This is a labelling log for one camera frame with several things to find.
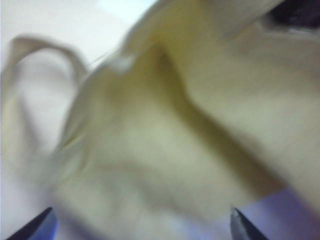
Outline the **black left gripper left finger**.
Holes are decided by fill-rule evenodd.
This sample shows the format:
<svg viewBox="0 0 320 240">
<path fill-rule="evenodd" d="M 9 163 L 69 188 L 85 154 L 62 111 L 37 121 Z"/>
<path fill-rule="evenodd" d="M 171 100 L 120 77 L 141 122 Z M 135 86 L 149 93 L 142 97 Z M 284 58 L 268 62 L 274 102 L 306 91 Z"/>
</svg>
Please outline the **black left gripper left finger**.
<svg viewBox="0 0 320 240">
<path fill-rule="evenodd" d="M 52 207 L 48 207 L 9 236 L 7 240 L 54 240 L 57 229 L 56 213 Z"/>
</svg>

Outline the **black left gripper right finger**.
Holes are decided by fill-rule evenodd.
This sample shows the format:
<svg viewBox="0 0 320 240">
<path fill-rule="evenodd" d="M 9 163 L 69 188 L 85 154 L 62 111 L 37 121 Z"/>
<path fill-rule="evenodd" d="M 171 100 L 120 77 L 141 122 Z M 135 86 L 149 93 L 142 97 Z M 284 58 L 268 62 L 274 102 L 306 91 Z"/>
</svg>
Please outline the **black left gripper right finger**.
<svg viewBox="0 0 320 240">
<path fill-rule="evenodd" d="M 233 240 L 268 240 L 268 238 L 236 207 L 231 207 L 230 232 Z"/>
</svg>

